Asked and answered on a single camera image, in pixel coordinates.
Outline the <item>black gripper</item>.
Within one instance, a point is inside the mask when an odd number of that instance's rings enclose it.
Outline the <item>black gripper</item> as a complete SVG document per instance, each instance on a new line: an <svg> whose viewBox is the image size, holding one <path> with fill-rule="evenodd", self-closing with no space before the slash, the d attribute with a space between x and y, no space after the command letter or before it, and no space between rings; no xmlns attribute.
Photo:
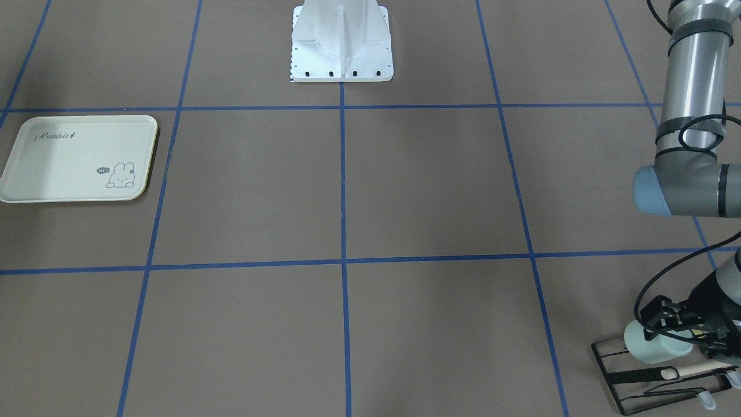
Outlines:
<svg viewBox="0 0 741 417"><path fill-rule="evenodd" d="M701 331L696 337L707 354L739 354L740 307L720 287L717 272L702 280L688 299L675 303L667 296L657 295L641 309L641 325L645 341L659 335L683 340L675 331L683 325Z"/></svg>

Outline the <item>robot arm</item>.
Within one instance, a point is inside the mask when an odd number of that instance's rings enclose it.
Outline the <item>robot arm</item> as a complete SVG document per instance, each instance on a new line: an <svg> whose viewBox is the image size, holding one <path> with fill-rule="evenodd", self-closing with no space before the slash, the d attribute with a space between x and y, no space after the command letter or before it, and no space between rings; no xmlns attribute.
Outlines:
<svg viewBox="0 0 741 417"><path fill-rule="evenodd" d="M733 26L738 1L673 1L662 19L648 10L667 34L669 66L655 158L633 177L638 211L659 216L739 217L739 164L720 163L717 148L726 138L725 101ZM718 266L680 303L658 296L641 306L652 278L640 291L633 315L646 341L667 337L700 346L714 359L739 358L739 253Z"/></svg>

